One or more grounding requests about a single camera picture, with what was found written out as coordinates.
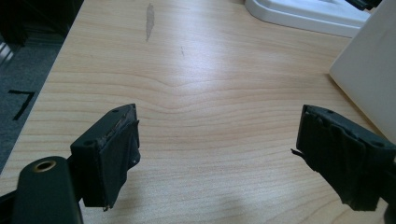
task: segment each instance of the white object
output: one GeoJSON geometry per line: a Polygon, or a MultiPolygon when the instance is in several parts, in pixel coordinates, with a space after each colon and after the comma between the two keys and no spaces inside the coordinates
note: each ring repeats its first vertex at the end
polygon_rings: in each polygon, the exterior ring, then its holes
{"type": "Polygon", "coordinates": [[[382,0],[338,56],[332,78],[396,144],[396,1],[382,0]]]}
{"type": "Polygon", "coordinates": [[[246,0],[245,7],[262,21],[347,37],[370,17],[346,0],[246,0]]]}

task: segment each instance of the light wooden surface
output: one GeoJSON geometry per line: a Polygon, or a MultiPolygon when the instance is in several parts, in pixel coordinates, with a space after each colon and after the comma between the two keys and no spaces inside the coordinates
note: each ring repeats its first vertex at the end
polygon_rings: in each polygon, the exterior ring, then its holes
{"type": "Polygon", "coordinates": [[[290,153],[303,104],[374,128],[328,75],[347,42],[258,21],[239,0],[86,0],[0,193],[136,103],[142,160],[112,210],[82,206],[85,223],[382,223],[385,203],[353,212],[290,153]]]}

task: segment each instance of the wooden desk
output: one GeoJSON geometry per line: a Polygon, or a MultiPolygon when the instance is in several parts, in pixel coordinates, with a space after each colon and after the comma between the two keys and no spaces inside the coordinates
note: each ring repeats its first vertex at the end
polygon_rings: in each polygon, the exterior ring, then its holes
{"type": "Polygon", "coordinates": [[[291,155],[303,104],[373,129],[328,75],[348,39],[259,21],[239,0],[86,0],[0,179],[68,157],[108,110],[137,104],[141,162],[86,223],[381,223],[291,155]]]}

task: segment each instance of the black plastic object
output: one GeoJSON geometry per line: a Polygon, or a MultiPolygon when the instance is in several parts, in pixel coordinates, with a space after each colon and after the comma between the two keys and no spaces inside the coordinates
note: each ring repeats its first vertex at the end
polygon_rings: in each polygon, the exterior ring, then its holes
{"type": "Polygon", "coordinates": [[[23,168],[12,223],[82,223],[66,159],[47,157],[23,168]]]}
{"type": "Polygon", "coordinates": [[[85,206],[112,208],[127,171],[140,161],[135,105],[115,108],[72,145],[72,166],[85,206]]]}
{"type": "Polygon", "coordinates": [[[371,10],[373,7],[378,7],[381,0],[346,0],[350,5],[354,6],[358,10],[368,9],[371,10]]]}
{"type": "Polygon", "coordinates": [[[390,141],[331,110],[304,105],[297,149],[292,152],[353,210],[375,210],[380,196],[389,205],[395,202],[396,146],[390,141]]]}

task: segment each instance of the gray floor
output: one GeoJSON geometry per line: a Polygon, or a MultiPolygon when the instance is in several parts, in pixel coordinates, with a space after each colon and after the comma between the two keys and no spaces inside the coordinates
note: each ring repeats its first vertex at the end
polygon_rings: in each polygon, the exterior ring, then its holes
{"type": "Polygon", "coordinates": [[[24,47],[0,36],[0,172],[64,41],[46,30],[28,34],[24,47]]]}

